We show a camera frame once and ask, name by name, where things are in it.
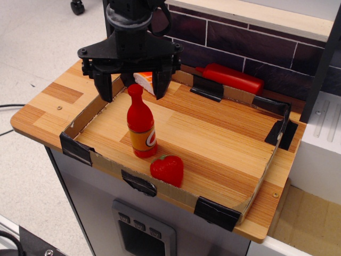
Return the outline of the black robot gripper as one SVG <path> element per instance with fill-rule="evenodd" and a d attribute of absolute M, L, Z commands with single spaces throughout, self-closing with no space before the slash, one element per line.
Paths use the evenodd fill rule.
<path fill-rule="evenodd" d="M 152 72 L 157 100 L 167 92 L 172 75 L 180 69 L 184 47 L 151 35 L 147 30 L 114 31 L 107 39 L 78 50 L 83 75 L 94 79 L 106 102 L 112 102 L 112 74 Z"/>

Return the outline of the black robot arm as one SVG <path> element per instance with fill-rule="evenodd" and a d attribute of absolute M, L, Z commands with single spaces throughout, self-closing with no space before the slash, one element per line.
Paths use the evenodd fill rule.
<path fill-rule="evenodd" d="M 152 18 L 161 9 L 172 21 L 165 1 L 104 1 L 107 39 L 82 47 L 82 71 L 94 80 L 95 87 L 106 102 L 113 98 L 112 74 L 152 72 L 156 99 L 164 97 L 172 75 L 181 69 L 181 44 L 162 39 L 171 26 L 153 31 Z"/>

